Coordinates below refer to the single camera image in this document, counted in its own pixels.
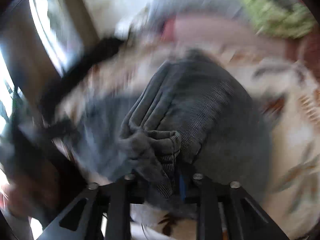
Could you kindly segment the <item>person's left hand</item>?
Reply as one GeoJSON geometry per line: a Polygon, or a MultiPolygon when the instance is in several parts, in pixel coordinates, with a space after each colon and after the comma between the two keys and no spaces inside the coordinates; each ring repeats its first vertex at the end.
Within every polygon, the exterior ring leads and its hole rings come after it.
{"type": "Polygon", "coordinates": [[[21,219],[34,217],[33,185],[26,176],[17,177],[3,186],[4,206],[21,219]]]}

